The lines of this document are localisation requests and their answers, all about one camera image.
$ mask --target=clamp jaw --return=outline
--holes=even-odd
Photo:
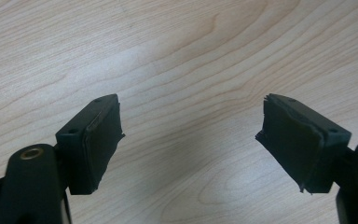
[[[14,153],[0,179],[0,223],[72,223],[66,188],[72,195],[95,191],[123,137],[112,94],[93,100],[65,124],[55,147],[37,144]]]

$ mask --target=wood grain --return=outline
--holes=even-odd
[[[294,97],[358,144],[358,1],[0,0],[0,177],[9,156],[116,92],[125,137],[74,223],[337,223],[255,141]]]

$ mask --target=light wood surface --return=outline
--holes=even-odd
[[[74,223],[337,223],[255,141],[294,97],[358,144],[358,0],[0,0],[0,177],[9,156],[117,93],[127,135]]]

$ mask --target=wooden table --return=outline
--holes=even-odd
[[[0,0],[0,177],[117,93],[125,137],[74,223],[337,223],[255,141],[294,97],[358,144],[358,1]]]

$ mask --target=metal rivet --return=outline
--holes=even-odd
[[[22,160],[31,160],[42,155],[43,149],[40,147],[33,147],[23,151],[20,155]]]

